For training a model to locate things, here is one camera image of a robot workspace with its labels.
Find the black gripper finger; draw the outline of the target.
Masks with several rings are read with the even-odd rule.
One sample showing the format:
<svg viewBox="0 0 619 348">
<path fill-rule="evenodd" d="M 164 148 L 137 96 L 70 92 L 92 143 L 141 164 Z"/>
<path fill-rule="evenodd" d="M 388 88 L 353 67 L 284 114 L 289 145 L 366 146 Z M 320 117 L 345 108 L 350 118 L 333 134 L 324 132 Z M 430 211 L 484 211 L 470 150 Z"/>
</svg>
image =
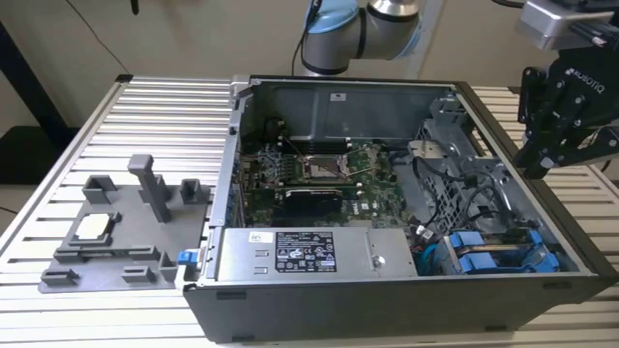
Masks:
<svg viewBox="0 0 619 348">
<path fill-rule="evenodd" d="M 541 161 L 546 148 L 542 140 L 542 122 L 548 104 L 553 103 L 553 87 L 542 68 L 526 67 L 521 73 L 517 121 L 525 126 L 522 146 L 514 156 L 514 165 L 525 178 L 542 178 L 549 170 Z"/>
<path fill-rule="evenodd" d="M 569 130 L 554 154 L 557 167 L 611 160 L 617 156 L 617 127 Z"/>
</svg>

